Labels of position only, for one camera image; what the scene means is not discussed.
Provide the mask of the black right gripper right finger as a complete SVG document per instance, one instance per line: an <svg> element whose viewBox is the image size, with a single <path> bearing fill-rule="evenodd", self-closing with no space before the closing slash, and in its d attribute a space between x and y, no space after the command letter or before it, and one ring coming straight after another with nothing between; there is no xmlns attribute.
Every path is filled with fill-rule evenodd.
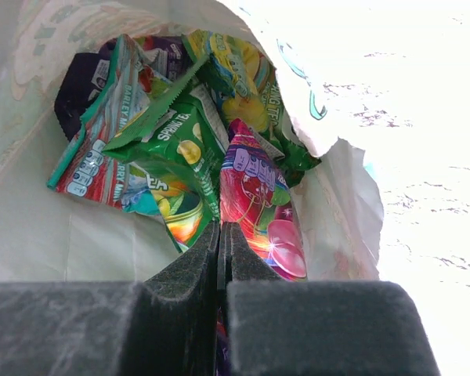
<svg viewBox="0 0 470 376"><path fill-rule="evenodd" d="M414 301L384 281L290 282L222 226L219 286L234 375L437 375Z"/></svg>

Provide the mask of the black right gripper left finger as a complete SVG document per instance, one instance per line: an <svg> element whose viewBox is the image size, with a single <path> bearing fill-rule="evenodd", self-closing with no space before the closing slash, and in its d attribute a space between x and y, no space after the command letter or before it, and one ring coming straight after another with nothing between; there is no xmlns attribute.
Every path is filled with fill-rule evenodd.
<svg viewBox="0 0 470 376"><path fill-rule="evenodd" d="M214 374L218 243L143 283L0 283L0 375Z"/></svg>

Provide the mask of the green illustrated paper bag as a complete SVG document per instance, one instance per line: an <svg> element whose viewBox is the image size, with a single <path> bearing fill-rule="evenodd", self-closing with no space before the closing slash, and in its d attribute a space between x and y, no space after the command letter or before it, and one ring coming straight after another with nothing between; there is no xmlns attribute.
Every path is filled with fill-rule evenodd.
<svg viewBox="0 0 470 376"><path fill-rule="evenodd" d="M309 279L377 278L378 186L338 114L309 111L329 103L330 22L313 1L0 1L0 281L145 280L178 257L160 219L46 186L67 145L53 102L76 52L199 28L270 58L295 133L321 158L291 191Z"/></svg>

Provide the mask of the green spring tea packet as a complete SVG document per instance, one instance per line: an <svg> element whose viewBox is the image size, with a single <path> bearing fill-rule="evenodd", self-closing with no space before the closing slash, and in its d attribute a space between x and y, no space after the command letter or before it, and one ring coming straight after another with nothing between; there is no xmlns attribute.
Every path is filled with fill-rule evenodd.
<svg viewBox="0 0 470 376"><path fill-rule="evenodd" d="M197 72L207 55L154 99L103 152L144 171L179 251L187 251L219 219L219 173L226 131Z"/></svg>

